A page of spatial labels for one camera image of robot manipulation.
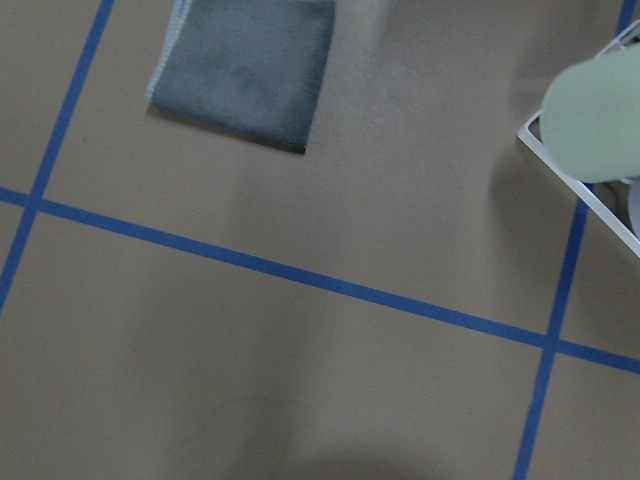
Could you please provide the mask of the grey folded cloth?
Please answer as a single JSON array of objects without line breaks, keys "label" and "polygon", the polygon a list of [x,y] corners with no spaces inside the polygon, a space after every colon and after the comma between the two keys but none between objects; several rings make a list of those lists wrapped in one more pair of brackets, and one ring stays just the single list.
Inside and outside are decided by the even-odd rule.
[{"label": "grey folded cloth", "polygon": [[145,98],[178,117],[303,152],[336,10],[333,1],[177,1]]}]

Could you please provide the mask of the pale green plate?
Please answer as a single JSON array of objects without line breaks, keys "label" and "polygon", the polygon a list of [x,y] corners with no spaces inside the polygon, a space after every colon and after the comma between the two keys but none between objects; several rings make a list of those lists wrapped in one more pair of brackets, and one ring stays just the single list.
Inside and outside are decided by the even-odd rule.
[{"label": "pale green plate", "polygon": [[639,176],[639,46],[571,66],[545,93],[542,143],[584,183]]}]

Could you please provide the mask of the lilac cup on rack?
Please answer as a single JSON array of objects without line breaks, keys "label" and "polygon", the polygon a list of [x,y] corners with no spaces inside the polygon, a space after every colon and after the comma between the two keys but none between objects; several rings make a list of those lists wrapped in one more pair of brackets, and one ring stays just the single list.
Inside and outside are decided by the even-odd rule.
[{"label": "lilac cup on rack", "polygon": [[634,178],[629,184],[627,210],[631,229],[636,237],[640,235],[640,178]]}]

